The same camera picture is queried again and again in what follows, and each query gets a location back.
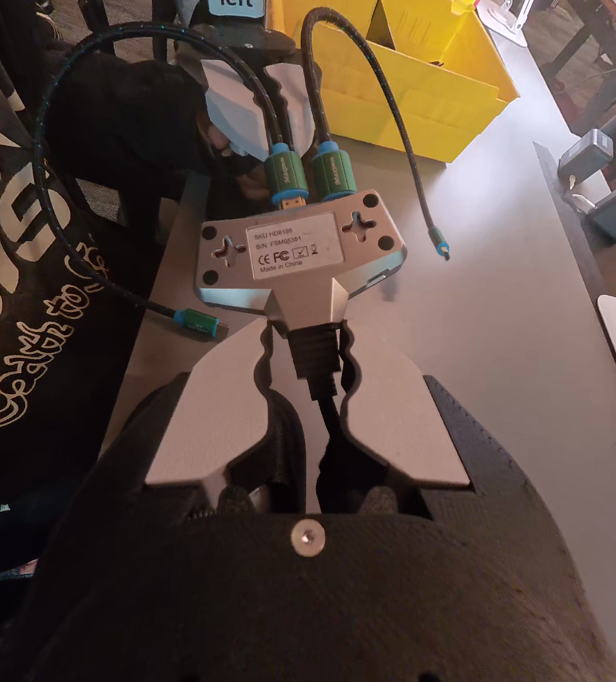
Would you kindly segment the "person's left hand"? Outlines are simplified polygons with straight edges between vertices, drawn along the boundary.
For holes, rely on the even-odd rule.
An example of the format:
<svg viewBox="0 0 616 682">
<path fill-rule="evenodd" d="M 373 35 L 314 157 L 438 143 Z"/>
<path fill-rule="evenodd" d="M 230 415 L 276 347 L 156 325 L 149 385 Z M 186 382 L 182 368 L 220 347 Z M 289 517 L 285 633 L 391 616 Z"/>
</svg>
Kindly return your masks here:
<svg viewBox="0 0 616 682">
<path fill-rule="evenodd" d="M 202 139 L 209 147 L 217 149 L 220 156 L 223 157 L 234 154 L 230 146 L 230 140 L 212 124 L 208 115 L 202 109 L 197 111 L 195 119 Z M 236 181 L 244 198 L 254 201 L 268 200 L 270 198 L 266 173 L 262 165 L 257 165 L 248 174 L 238 175 Z"/>
</svg>

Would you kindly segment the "silver HDMI splitter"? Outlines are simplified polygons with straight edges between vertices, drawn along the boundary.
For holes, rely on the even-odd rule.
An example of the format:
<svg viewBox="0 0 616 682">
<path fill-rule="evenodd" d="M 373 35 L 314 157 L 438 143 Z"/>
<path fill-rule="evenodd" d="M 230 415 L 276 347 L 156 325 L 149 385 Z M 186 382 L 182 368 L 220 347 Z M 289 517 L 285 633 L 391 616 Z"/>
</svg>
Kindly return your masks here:
<svg viewBox="0 0 616 682">
<path fill-rule="evenodd" d="M 201 227 L 195 293 L 265 316 L 281 337 L 339 325 L 353 297 L 392 276 L 407 248 L 380 195 L 281 209 Z"/>
</svg>

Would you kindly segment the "braided HDMI cable green plugs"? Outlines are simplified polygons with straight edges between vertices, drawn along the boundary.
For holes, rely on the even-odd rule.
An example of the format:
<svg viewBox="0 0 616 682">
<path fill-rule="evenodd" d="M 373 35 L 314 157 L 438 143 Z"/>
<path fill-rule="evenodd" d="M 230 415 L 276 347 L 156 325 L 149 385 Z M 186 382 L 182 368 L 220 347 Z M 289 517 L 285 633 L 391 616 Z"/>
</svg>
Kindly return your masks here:
<svg viewBox="0 0 616 682">
<path fill-rule="evenodd" d="M 190 309 L 174 310 L 161 305 L 160 303 L 145 299 L 108 280 L 108 278 L 102 276 L 85 262 L 64 234 L 64 230 L 61 227 L 55 209 L 53 208 L 45 178 L 45 164 L 43 159 L 45 129 L 51 100 L 54 97 L 60 82 L 65 76 L 71 73 L 74 65 L 78 61 L 106 44 L 113 44 L 125 39 L 154 37 L 174 39 L 177 42 L 199 48 L 201 52 L 206 55 L 213 57 L 217 56 L 241 77 L 243 83 L 252 91 L 257 99 L 264 118 L 264 129 L 269 139 L 269 156 L 264 161 L 264 167 L 270 181 L 272 200 L 279 200 L 279 202 L 282 202 L 287 199 L 297 199 L 299 195 L 302 195 L 303 198 L 307 196 L 307 183 L 301 158 L 284 143 L 279 128 L 277 113 L 270 97 L 260 79 L 253 73 L 248 64 L 230 48 L 223 46 L 220 41 L 207 37 L 206 34 L 199 30 L 179 28 L 173 24 L 161 22 L 125 22 L 118 25 L 112 25 L 111 27 L 108 27 L 108 29 L 105 29 L 104 32 L 84 38 L 74 47 L 66 61 L 62 63 L 59 70 L 50 78 L 48 85 L 43 92 L 40 107 L 34 119 L 34 151 L 32 160 L 34 185 L 41 210 L 43 215 L 47 218 L 48 226 L 51 228 L 56 240 L 64 247 L 70 260 L 78 267 L 84 268 L 90 278 L 101 288 L 107 289 L 122 297 L 133 306 L 144 310 L 151 310 L 170 320 L 174 320 L 182 327 L 196 329 L 215 337 L 216 322 L 191 322 L 190 319 L 194 314 L 194 311 Z"/>
<path fill-rule="evenodd" d="M 329 7 L 315 7 L 311 9 L 304 17 L 301 27 L 301 62 L 309 106 L 315 125 L 316 139 L 318 141 L 316 154 L 312 159 L 312 168 L 320 200 L 329 201 L 341 199 L 352 195 L 357 191 L 350 157 L 345 151 L 341 150 L 338 144 L 332 139 L 329 122 L 321 97 L 320 86 L 318 85 L 313 53 L 313 30 L 320 22 L 325 22 L 340 29 L 360 50 L 371 67 L 398 128 L 407 161 L 412 172 L 421 212 L 433 247 L 445 261 L 449 261 L 449 244 L 432 218 L 412 143 L 408 136 L 398 103 L 395 100 L 395 96 L 381 64 L 367 40 L 360 34 L 355 26 L 341 13 Z"/>
</svg>

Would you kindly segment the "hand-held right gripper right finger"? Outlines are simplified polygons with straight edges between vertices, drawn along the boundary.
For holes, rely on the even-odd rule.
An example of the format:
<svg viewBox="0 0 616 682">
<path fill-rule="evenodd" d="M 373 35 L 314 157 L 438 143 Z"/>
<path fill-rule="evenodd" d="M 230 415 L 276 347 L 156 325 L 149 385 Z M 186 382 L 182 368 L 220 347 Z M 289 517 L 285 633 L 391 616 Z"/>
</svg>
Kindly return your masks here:
<svg viewBox="0 0 616 682">
<path fill-rule="evenodd" d="M 423 371 L 376 330 L 345 320 L 339 409 L 345 435 L 405 481 L 464 490 L 470 478 Z"/>
</svg>

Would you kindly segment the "yellow plastic bin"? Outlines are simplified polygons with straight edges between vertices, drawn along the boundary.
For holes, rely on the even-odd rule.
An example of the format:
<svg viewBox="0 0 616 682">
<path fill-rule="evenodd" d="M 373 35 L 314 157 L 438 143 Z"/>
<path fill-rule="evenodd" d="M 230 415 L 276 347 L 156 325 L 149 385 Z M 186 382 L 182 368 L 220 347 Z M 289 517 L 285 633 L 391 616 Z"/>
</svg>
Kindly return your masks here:
<svg viewBox="0 0 616 682">
<path fill-rule="evenodd" d="M 366 38 L 415 154 L 450 163 L 519 97 L 474 1 L 268 1 L 269 27 L 301 43 L 310 9 L 330 7 Z M 404 150 L 365 57 L 338 28 L 313 30 L 332 134 Z"/>
</svg>

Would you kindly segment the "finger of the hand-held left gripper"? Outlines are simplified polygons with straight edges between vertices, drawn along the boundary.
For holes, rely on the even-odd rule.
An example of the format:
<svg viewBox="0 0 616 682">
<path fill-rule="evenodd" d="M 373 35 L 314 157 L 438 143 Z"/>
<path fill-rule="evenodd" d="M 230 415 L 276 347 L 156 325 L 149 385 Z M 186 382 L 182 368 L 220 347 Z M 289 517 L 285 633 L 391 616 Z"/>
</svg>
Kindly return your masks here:
<svg viewBox="0 0 616 682">
<path fill-rule="evenodd" d="M 235 153 L 258 160 L 268 158 L 264 115 L 252 90 L 223 61 L 203 59 L 201 65 L 208 84 L 205 100 L 212 124 L 229 139 Z"/>
<path fill-rule="evenodd" d="M 306 156 L 315 141 L 315 123 L 303 68 L 300 64 L 269 64 L 264 75 L 287 143 L 299 156 Z"/>
</svg>

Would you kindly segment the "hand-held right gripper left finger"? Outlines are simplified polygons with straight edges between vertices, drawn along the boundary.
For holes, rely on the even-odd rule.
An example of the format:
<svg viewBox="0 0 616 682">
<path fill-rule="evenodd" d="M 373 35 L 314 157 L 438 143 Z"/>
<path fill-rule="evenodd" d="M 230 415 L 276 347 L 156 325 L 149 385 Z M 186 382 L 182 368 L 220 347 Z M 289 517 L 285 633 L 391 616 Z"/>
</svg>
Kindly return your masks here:
<svg viewBox="0 0 616 682">
<path fill-rule="evenodd" d="M 229 485 L 230 465 L 268 431 L 268 402 L 254 372 L 270 331 L 265 319 L 256 319 L 193 367 L 146 475 L 147 486 Z"/>
</svg>

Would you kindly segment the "grey power adapter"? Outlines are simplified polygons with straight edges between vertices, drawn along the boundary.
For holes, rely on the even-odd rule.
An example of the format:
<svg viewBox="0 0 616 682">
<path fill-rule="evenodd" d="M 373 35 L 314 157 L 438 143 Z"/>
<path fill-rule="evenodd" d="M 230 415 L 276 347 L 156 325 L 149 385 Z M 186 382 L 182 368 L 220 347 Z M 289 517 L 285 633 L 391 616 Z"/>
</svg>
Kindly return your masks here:
<svg viewBox="0 0 616 682">
<path fill-rule="evenodd" d="M 601 171 L 614 158 L 614 142 L 610 136 L 600 129 L 592 129 L 585 133 L 560 158 L 558 176 L 575 184 L 581 183 Z"/>
</svg>

